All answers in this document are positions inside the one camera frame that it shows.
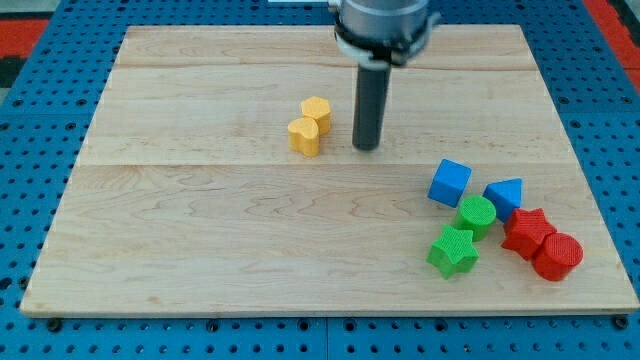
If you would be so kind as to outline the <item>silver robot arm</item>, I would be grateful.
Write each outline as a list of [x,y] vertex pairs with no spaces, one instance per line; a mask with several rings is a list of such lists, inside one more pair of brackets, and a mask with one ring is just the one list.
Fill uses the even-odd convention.
[[429,0],[331,0],[337,47],[357,63],[352,145],[380,144],[390,74],[427,45],[441,18]]

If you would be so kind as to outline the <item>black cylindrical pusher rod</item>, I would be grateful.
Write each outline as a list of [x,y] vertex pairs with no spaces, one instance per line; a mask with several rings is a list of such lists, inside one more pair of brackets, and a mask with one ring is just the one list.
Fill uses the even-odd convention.
[[380,144],[390,74],[390,68],[358,66],[352,145],[360,151],[373,151]]

